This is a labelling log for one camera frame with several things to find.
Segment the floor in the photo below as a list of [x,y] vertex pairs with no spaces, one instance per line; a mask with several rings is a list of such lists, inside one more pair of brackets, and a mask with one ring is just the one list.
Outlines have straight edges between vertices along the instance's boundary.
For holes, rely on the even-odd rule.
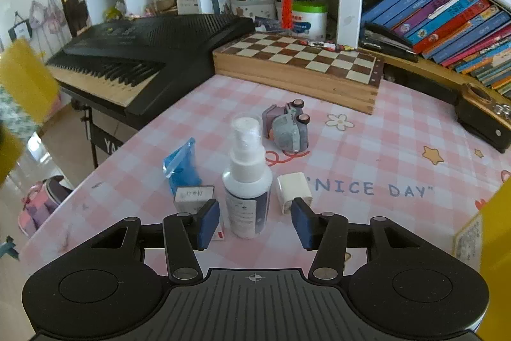
[[[11,236],[17,249],[26,243],[27,237],[17,226],[20,200],[37,181],[53,175],[64,175],[63,184],[75,188],[94,170],[81,116],[83,112],[68,108],[57,122],[44,128],[42,138],[34,134],[30,139],[25,154],[0,188],[0,242]],[[94,113],[94,122],[124,142],[136,132],[98,112]],[[98,162],[102,163],[106,158],[106,153],[98,150]],[[26,279],[17,260],[10,256],[0,259],[2,341],[27,341],[34,335],[21,304],[21,290]]]

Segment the metal bolt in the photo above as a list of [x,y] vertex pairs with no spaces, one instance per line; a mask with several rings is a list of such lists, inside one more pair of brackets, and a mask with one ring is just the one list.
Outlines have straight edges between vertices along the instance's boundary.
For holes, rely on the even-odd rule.
[[337,277],[337,271],[331,267],[318,267],[312,274],[316,279],[322,281],[331,281]]
[[180,267],[174,271],[174,277],[180,281],[189,281],[198,275],[195,269],[191,267]]

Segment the electronic keyboard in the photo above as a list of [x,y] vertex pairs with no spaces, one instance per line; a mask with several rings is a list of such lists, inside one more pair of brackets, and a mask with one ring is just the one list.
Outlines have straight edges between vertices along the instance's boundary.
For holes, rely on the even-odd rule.
[[48,61],[62,89],[140,129],[214,73],[211,52],[254,31],[250,18],[182,15],[96,25]]

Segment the pink bag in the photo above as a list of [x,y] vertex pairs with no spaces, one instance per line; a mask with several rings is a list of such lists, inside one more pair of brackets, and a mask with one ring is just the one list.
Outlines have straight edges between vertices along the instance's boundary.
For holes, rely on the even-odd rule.
[[18,216],[18,226],[26,236],[32,237],[72,192],[59,184],[63,179],[62,175],[56,175],[40,181],[21,199],[23,211]]

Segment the toy car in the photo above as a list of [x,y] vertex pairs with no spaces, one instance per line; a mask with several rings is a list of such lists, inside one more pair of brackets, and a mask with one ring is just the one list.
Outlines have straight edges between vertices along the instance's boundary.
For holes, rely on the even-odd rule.
[[263,112],[263,135],[286,152],[303,152],[309,146],[307,125],[311,121],[303,112],[303,100],[297,98],[284,107],[272,105]]

